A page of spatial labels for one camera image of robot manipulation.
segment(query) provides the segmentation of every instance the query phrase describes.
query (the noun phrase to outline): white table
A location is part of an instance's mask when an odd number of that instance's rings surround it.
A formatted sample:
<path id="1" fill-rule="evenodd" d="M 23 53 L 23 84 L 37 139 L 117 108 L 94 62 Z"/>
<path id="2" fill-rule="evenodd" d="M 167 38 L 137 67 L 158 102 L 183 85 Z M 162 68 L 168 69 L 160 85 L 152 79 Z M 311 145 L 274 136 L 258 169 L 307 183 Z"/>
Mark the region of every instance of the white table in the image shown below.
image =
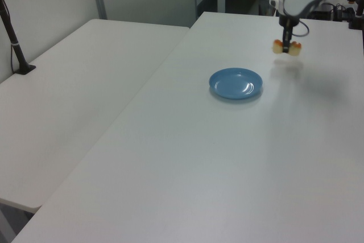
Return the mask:
<path id="1" fill-rule="evenodd" d="M 188 28 L 91 20 L 0 85 L 0 202 L 35 212 Z"/>
<path id="2" fill-rule="evenodd" d="M 362 242 L 361 32 L 305 22 L 294 58 L 278 18 L 204 13 L 14 243 Z M 213 95 L 227 67 L 262 95 Z"/>

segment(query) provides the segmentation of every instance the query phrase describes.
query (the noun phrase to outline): plate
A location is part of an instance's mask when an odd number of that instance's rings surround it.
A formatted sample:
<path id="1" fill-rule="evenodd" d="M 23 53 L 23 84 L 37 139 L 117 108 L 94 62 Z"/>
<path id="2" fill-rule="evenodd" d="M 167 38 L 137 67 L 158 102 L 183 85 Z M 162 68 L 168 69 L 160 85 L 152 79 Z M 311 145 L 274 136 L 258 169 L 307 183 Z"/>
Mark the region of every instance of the plate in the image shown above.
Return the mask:
<path id="1" fill-rule="evenodd" d="M 240 100 L 257 95 L 263 86 L 263 80 L 249 69 L 226 68 L 214 73 L 209 84 L 221 97 Z"/>

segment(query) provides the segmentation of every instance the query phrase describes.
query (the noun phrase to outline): black stand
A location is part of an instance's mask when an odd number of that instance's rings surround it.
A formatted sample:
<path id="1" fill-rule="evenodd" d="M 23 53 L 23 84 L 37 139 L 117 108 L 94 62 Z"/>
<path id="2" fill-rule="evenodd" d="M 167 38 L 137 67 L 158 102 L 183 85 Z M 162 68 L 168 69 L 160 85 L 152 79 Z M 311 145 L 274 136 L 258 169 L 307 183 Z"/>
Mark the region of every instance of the black stand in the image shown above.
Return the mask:
<path id="1" fill-rule="evenodd" d="M 358 10 L 353 20 L 349 23 L 349 29 L 351 30 L 363 30 L 363 10 L 364 0 L 359 0 Z"/>
<path id="2" fill-rule="evenodd" d="M 15 31 L 13 29 L 13 26 L 10 22 L 10 17 L 7 13 L 7 9 L 5 6 L 5 1 L 0 0 L 0 16 L 2 19 L 2 22 L 4 23 L 7 35 L 9 36 L 10 42 L 13 45 L 14 52 L 16 54 L 16 57 L 19 61 L 19 69 L 15 71 L 14 73 L 25 75 L 31 72 L 33 69 L 35 69 L 34 65 L 29 65 L 24 58 L 22 49 L 19 45 L 18 38 L 16 38 Z"/>

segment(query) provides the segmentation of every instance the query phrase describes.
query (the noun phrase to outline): floor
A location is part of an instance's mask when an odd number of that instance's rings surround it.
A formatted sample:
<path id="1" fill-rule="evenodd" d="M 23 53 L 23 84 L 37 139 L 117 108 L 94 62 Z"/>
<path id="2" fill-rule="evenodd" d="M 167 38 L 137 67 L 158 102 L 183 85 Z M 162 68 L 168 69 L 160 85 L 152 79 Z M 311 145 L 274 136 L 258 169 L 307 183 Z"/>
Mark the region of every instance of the floor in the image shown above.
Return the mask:
<path id="1" fill-rule="evenodd" d="M 32 213 L 0 203 L 0 243 L 10 243 L 32 216 Z"/>

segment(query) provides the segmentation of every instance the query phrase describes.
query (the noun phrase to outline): tabletop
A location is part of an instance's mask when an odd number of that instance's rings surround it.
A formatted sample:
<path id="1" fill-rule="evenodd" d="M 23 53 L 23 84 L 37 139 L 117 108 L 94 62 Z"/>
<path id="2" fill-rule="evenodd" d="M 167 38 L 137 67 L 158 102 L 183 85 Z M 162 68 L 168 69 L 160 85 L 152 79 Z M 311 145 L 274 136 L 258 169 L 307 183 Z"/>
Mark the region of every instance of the tabletop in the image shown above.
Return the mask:
<path id="1" fill-rule="evenodd" d="M 0 202 L 35 212 L 187 31 L 91 20 L 0 84 Z"/>
<path id="2" fill-rule="evenodd" d="M 278 18 L 204 13 L 14 243 L 362 242 L 361 32 L 305 23 L 291 57 Z M 260 96 L 214 95 L 228 67 Z"/>

